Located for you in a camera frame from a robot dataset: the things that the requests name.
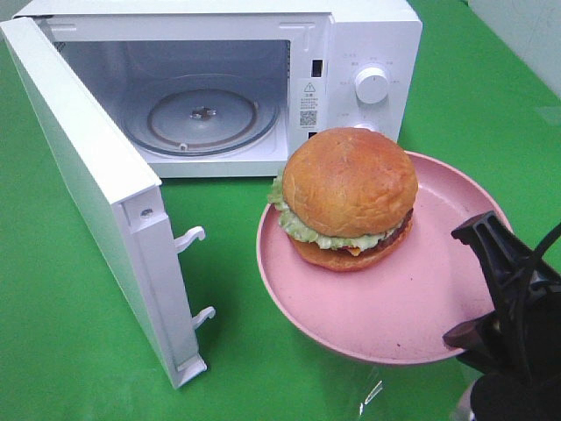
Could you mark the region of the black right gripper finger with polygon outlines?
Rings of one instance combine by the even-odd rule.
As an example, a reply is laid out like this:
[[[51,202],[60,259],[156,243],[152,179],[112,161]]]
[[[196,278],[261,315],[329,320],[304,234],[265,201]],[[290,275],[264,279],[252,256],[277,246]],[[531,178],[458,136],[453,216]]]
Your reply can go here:
[[[447,346],[491,356],[500,349],[500,324],[495,313],[461,322],[443,335]]]
[[[522,285],[522,272],[531,250],[494,211],[467,219],[451,232],[469,246],[479,260],[494,308],[499,316],[513,316]]]

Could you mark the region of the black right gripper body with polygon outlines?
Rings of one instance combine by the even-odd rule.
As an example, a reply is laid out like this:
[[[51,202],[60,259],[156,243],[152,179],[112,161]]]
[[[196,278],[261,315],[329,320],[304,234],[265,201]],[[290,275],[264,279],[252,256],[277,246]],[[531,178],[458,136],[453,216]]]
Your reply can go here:
[[[523,321],[531,380],[515,375],[501,332],[500,349],[491,356],[465,351],[460,359],[484,373],[468,391],[469,420],[560,419],[560,275],[538,265],[529,292]]]

